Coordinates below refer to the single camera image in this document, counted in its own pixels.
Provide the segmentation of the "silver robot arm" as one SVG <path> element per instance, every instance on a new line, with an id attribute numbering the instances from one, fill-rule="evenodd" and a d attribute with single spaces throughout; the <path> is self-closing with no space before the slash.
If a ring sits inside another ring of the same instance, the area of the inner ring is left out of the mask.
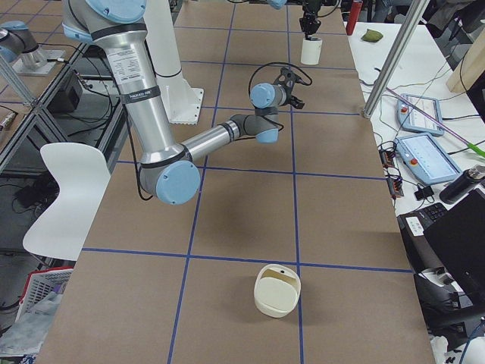
<path id="1" fill-rule="evenodd" d="M 196 159 L 235 140 L 275 143 L 283 129 L 279 107 L 301 109 L 305 105 L 293 95 L 293 87 L 302 79 L 284 62 L 273 83 L 249 87 L 253 114 L 234 115 L 178 143 L 146 45 L 146 37 L 155 35 L 155 25 L 149 20 L 155 5 L 150 1 L 64 1 L 62 7 L 65 36 L 105 52 L 142 147 L 138 184 L 164 203 L 181 205 L 198 192 L 201 176 L 193 163 Z"/>
<path id="2" fill-rule="evenodd" d="M 272 8 L 280 10 L 287 3 L 287 0 L 269 0 L 266 3 Z M 305 39 L 310 40 L 321 25 L 318 15 L 322 6 L 321 1 L 303 0 L 296 1 L 296 3 L 302 6 L 302 16 L 299 18 L 301 31 L 304 33 Z"/>

